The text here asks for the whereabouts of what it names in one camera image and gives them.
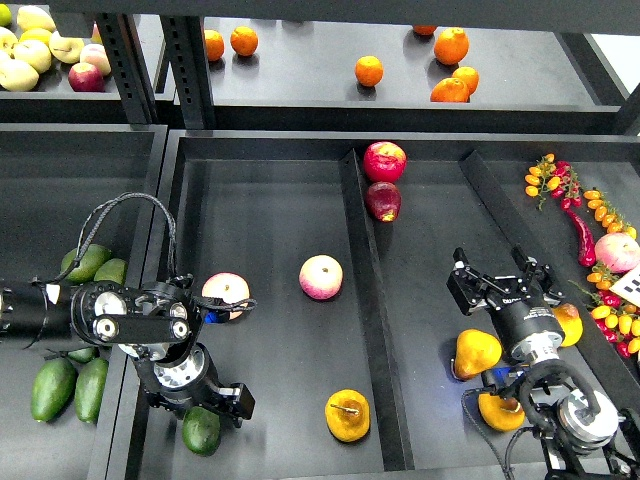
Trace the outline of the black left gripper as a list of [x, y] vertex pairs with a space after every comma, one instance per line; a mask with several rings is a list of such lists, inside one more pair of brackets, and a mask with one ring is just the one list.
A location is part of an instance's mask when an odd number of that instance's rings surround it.
[[171, 364], [149, 359], [134, 359], [133, 364], [152, 408], [185, 413], [203, 407], [229, 418], [235, 428], [253, 416], [255, 399], [248, 387], [243, 383], [220, 386], [211, 356], [200, 343]]

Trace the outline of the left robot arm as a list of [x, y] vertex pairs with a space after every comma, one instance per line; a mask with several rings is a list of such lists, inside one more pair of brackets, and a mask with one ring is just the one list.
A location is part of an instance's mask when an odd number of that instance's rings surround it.
[[199, 406], [240, 426], [252, 417], [255, 399], [246, 385], [219, 381], [198, 336], [205, 324], [224, 323], [233, 313], [253, 310], [256, 302], [192, 293], [192, 276], [176, 272], [176, 222], [156, 197], [126, 192], [97, 206], [82, 226], [69, 267], [80, 265], [106, 216], [132, 199], [152, 203], [165, 216], [167, 279], [138, 288], [109, 280], [72, 286], [65, 283], [69, 273], [63, 271], [51, 280], [2, 281], [1, 340], [20, 350], [44, 352], [117, 345], [132, 359], [152, 407], [182, 414]]

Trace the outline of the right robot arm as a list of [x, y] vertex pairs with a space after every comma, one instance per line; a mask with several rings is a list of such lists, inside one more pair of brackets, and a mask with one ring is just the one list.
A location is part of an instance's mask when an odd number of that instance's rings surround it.
[[[569, 313], [554, 271], [514, 247], [519, 274], [491, 277], [475, 270], [462, 248], [453, 253], [447, 287], [464, 315], [488, 312], [493, 333], [468, 329], [458, 335], [451, 361], [460, 381], [480, 377], [465, 391], [477, 398], [486, 425], [529, 432], [542, 447], [549, 479], [636, 479], [639, 416], [618, 409], [558, 354]], [[589, 472], [581, 459], [603, 455], [606, 472]]]

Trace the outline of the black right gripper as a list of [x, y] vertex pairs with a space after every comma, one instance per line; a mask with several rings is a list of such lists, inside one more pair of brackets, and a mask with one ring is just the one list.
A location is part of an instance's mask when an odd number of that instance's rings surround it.
[[519, 244], [512, 247], [511, 256], [521, 272], [518, 290], [529, 296], [507, 298], [506, 286], [471, 267], [462, 247], [453, 252], [447, 288], [463, 315], [492, 309], [494, 329], [510, 360], [557, 360], [565, 334], [550, 307], [564, 300], [555, 271]]

